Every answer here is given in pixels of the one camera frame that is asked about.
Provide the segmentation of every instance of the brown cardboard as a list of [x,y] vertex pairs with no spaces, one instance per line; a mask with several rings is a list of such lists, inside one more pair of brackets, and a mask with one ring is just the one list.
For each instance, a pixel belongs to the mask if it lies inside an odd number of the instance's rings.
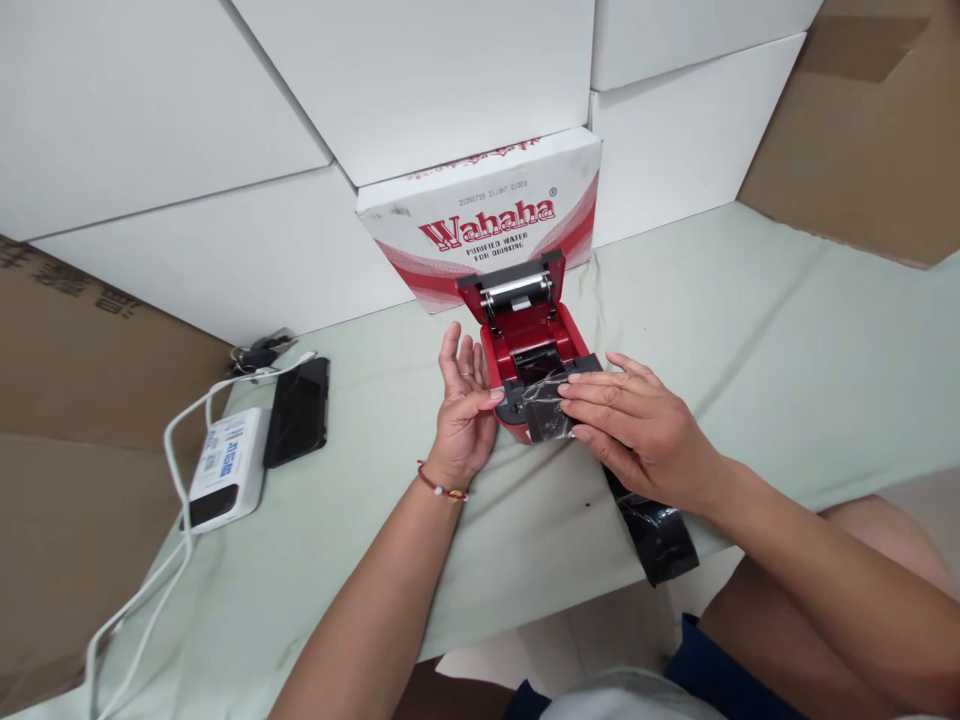
[[[225,343],[0,238],[0,717],[75,686],[178,503],[166,424]],[[189,471],[202,416],[178,433]]]
[[919,267],[960,249],[960,3],[827,0],[739,200]]

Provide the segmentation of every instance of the blue shorts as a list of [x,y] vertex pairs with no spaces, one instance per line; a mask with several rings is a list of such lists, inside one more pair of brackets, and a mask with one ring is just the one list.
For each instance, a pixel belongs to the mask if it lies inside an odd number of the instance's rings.
[[[667,680],[712,705],[729,720],[803,720],[800,713],[704,635],[697,627],[699,620],[684,614],[683,639],[664,673]],[[504,720],[534,720],[549,704],[549,698],[524,680]]]

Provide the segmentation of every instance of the bracelet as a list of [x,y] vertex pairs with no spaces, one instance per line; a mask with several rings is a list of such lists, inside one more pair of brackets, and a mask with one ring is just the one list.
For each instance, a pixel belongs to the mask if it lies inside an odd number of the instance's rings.
[[423,460],[417,460],[417,477],[423,480],[427,487],[433,490],[434,495],[443,495],[450,502],[466,502],[470,499],[470,493],[460,492],[459,490],[445,490],[430,478],[423,474]]

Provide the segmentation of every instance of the white power bank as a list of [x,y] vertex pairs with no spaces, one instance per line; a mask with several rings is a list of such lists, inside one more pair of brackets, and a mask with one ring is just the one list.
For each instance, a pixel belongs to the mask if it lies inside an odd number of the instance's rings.
[[194,533],[215,530],[257,509],[269,420],[269,410],[251,408],[210,427],[190,485]]

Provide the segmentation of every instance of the knee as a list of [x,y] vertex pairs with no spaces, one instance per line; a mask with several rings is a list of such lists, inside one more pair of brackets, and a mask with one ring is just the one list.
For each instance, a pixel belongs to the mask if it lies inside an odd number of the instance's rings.
[[943,556],[923,526],[896,505],[868,495],[824,510],[820,515],[831,525],[956,596],[956,581]]
[[864,522],[885,523],[901,517],[912,521],[909,515],[879,495],[867,495],[834,505],[821,512],[820,517],[839,527],[851,524],[858,525]]

